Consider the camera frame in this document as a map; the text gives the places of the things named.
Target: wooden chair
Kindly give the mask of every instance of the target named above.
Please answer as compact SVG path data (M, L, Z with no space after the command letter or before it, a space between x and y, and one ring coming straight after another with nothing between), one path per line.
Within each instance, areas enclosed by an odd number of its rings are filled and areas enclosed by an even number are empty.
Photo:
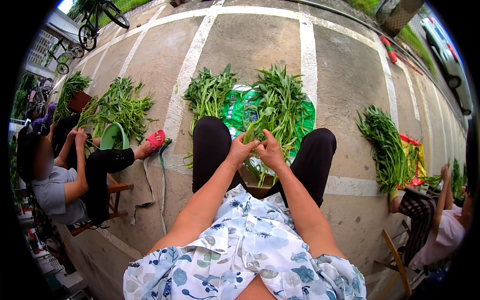
M404 232L406 232L408 234L408 236L411 235L410 228L408 228L408 225L405 222L405 220L402 221L402 225L406 230L404 230L400 234L394 236L393 238L398 237L399 235L403 234ZM392 270L400 273L400 277L402 278L402 283L403 283L403 288L405 289L405 293L407 294L408 297L410 297L412 295L412 288L410 286L410 283L408 282L407 272L405 270L405 267L403 266L401 255L396 250L396 246L393 244L392 239L390 238L388 233L385 231L385 229L382 231L382 236L385 240L385 243L387 244L388 249L390 250L390 254L393 256L393 259L389 262L381 262L381 261L377 261L377 260L375 260L374 262L376 262L378 264L381 264L382 266L384 266L386 268L392 269ZM390 281L390 283L388 284L388 286L385 288L385 290L383 291L383 293L381 294L381 296L378 299L381 299L385 295L385 293L390 289L393 282L397 278L398 273L395 274L395 276L392 278L392 280Z
M107 199L106 199L106 207L107 210L111 209L112 212L108 216L107 220L117 218L119 216L126 216L128 215L128 212L126 211L118 211L119 208L119 201L120 201L120 192L125 191L125 190L131 190L133 189L133 184L127 184L127 183L118 183L115 179L110 174L107 174L107 178L110 178L112 180L113 184L109 185L107 187ZM110 195L116 193L115 196L115 202L112 205L110 203ZM75 227L74 224L67 225L68 230L70 231L70 234L72 236L76 236L80 234L81 232L91 228L93 225L92 222L80 222L79 227Z

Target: green plastic bag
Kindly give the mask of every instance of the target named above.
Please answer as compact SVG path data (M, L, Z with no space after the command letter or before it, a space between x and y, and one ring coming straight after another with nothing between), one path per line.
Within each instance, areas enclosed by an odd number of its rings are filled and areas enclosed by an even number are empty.
M254 111L247 110L245 113L243 109L248 105L258 105L260 99L257 99L253 102L250 102L250 98L258 95L258 92L255 89L251 89L250 86L245 85L235 85L233 90L227 94L227 99L229 103L225 104L222 109L222 122L228 128L230 136L232 139L237 137L240 133L244 132L246 126L249 123L244 124L244 120L252 120L253 122L257 121L257 116ZM315 107L313 107L310 97L307 96L306 101L302 105L307 109L308 117L303 121L303 128L305 133L313 131L313 125L315 123ZM304 137L302 130L300 129L300 124L295 124L297 128L298 139L294 142L294 147L290 151L290 157L294 158L297 156L297 152L300 149L301 140Z

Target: floral blouse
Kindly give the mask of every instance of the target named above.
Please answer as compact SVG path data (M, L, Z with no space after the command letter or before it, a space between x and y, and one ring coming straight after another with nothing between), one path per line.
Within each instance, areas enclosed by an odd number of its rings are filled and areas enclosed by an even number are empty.
M282 300L365 299L365 280L349 261L312 258L280 193L253 198L238 185L196 241L129 263L125 299L235 299L260 275Z

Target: finger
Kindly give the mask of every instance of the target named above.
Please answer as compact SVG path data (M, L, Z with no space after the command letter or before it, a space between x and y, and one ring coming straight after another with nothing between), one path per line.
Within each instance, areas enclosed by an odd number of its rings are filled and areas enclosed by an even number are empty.
M275 138L267 129L263 129L262 132L264 133L265 137L269 142L275 141Z
M250 143L246 144L245 147L248 149L248 151L252 151L255 149L258 145L260 144L259 140L253 140Z
M243 137L244 136L245 136L245 133L242 132L235 138L235 140L239 140L241 143L243 143Z
M255 149L257 151L257 153L260 155L260 157L265 154L266 150L265 150L265 147L263 144L260 144L257 146L257 148Z

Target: purple jacket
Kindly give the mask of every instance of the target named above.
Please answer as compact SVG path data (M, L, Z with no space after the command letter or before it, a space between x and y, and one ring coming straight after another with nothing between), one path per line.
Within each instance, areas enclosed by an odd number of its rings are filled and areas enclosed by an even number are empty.
M39 132L42 130L42 124L45 126L50 127L53 120L53 113L55 112L55 108L57 107L57 103L50 103L47 109L47 113L43 118L36 119L32 122L32 129L34 132Z

